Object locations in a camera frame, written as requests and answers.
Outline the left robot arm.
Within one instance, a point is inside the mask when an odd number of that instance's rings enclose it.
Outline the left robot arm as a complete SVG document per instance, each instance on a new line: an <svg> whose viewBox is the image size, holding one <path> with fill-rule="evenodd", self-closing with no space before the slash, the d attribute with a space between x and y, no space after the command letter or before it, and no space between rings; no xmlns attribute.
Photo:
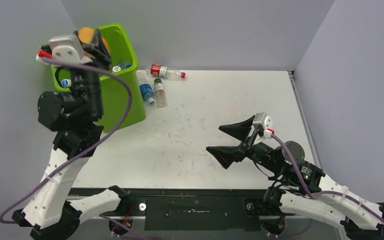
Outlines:
<svg viewBox="0 0 384 240"><path fill-rule="evenodd" d="M97 194L68 200L81 169L104 138L98 121L104 115L101 75L113 77L108 43L99 29L84 27L56 36L41 46L37 60L70 74L68 91L45 91L37 101L38 122L56 136L40 184L29 203L12 214L34 240L66 240L85 221L107 212L124 215L127 193L113 185Z"/></svg>

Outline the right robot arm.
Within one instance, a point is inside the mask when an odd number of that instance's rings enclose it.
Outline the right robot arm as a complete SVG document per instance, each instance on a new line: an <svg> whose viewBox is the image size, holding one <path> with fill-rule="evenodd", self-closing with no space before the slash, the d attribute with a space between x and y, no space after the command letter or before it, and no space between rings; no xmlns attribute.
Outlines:
<svg viewBox="0 0 384 240"><path fill-rule="evenodd" d="M262 200L246 204L251 214L302 216L342 230L350 240L384 240L384 202L366 200L333 180L306 161L303 147L295 141L280 141L276 148L265 144L279 140L269 115L257 113L219 130L239 140L237 146L206 148L223 168L250 159L259 170L271 172L273 185Z"/></svg>

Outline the large orange tea bottle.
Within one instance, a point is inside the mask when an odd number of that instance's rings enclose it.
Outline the large orange tea bottle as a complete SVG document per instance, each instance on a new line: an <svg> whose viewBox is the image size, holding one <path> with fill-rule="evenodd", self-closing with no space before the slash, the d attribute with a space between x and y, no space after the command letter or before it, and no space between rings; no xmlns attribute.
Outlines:
<svg viewBox="0 0 384 240"><path fill-rule="evenodd" d="M112 72L113 73L118 73L122 70L122 68L119 66L119 65L115 65L113 68L112 68Z"/></svg>

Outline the clear crushed bottle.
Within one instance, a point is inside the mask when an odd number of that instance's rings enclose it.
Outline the clear crushed bottle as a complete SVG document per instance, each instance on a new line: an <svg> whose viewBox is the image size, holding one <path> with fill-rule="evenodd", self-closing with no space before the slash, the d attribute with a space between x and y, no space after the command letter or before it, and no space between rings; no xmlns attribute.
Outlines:
<svg viewBox="0 0 384 240"><path fill-rule="evenodd" d="M71 80L67 78L60 81L60 85L62 88L69 88L71 84L72 84Z"/></svg>

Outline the pepsi bottle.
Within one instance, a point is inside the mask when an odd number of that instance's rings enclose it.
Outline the pepsi bottle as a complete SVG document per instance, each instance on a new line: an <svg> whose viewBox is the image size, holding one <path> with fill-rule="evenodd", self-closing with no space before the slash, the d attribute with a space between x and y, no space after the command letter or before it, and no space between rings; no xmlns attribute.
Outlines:
<svg viewBox="0 0 384 240"><path fill-rule="evenodd" d="M120 61L118 62L116 65L120 66L123 69L128 69L132 66L131 63L127 62L127 61Z"/></svg>

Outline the blue label bottle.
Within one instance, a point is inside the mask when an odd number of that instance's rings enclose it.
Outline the blue label bottle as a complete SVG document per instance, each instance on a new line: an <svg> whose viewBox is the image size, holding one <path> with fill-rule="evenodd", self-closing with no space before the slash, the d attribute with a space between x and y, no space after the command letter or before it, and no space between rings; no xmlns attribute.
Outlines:
<svg viewBox="0 0 384 240"><path fill-rule="evenodd" d="M147 102L149 105L151 106L154 105L155 104L154 91L151 85L149 84L149 82L147 81L146 77L140 72L136 73L136 77L139 83L139 89L140 89L142 99L145 102Z"/></svg>

